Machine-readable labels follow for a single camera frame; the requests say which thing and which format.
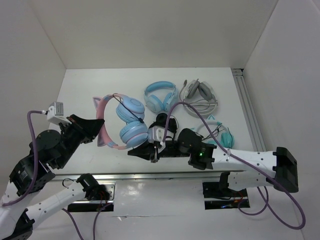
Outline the pink blue cat-ear headphones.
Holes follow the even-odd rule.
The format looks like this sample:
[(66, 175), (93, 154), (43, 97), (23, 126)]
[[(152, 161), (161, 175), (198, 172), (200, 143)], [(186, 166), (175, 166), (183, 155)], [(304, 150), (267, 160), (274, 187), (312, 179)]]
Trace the pink blue cat-ear headphones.
[(96, 119), (105, 119), (105, 109), (111, 99), (118, 101), (115, 109), (116, 115), (126, 125), (120, 130), (119, 137), (124, 145), (115, 143), (107, 132), (105, 125), (102, 126), (97, 136), (97, 146), (108, 146), (117, 150), (135, 148), (148, 140), (148, 127), (144, 122), (145, 107), (139, 100), (120, 93), (113, 93), (104, 97), (93, 97), (96, 110)]

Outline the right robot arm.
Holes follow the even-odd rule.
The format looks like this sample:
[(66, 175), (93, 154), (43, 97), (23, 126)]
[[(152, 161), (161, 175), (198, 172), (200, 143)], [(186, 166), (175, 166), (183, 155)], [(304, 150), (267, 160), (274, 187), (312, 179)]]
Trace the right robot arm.
[(299, 191), (297, 160), (285, 147), (265, 152), (221, 148), (202, 142), (201, 137), (189, 128), (184, 128), (177, 140), (160, 142), (159, 146), (161, 152), (146, 142), (127, 154), (150, 162), (160, 158), (188, 157), (188, 164), (195, 169), (221, 173), (218, 190), (223, 196), (260, 186), (273, 186), (280, 192)]

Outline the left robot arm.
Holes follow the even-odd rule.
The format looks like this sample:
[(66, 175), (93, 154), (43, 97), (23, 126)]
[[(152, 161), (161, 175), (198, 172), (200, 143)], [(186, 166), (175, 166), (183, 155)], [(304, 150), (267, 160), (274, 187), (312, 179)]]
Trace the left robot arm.
[(0, 238), (2, 240), (26, 240), (33, 230), (48, 217), (71, 203), (87, 199), (106, 204), (110, 194), (90, 173), (78, 179), (61, 192), (33, 206), (29, 203), (55, 178), (52, 169), (62, 169), (80, 144), (91, 143), (105, 121), (83, 119), (74, 114), (66, 124), (58, 123), (60, 131), (45, 130), (35, 135), (31, 115), (27, 122), (31, 134), (29, 154), (21, 159), (9, 175), (9, 182), (0, 200)]

